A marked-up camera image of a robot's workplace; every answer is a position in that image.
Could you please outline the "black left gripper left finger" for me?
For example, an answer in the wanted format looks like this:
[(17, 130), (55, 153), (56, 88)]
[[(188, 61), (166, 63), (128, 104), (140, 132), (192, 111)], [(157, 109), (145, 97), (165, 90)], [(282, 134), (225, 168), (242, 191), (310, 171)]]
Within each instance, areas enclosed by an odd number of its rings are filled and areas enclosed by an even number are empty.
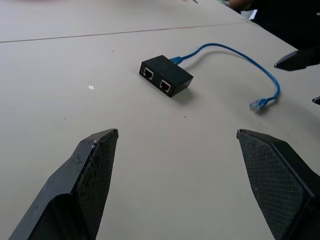
[(79, 142), (46, 181), (11, 240), (94, 240), (104, 213), (119, 132), (108, 129)]

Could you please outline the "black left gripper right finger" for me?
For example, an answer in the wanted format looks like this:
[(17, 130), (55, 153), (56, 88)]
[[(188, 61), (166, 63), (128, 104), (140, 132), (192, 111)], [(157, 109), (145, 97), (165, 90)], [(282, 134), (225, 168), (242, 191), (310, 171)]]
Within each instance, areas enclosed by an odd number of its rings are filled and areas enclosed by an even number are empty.
[(320, 177), (285, 141), (240, 129), (250, 187), (276, 240), (320, 238)]

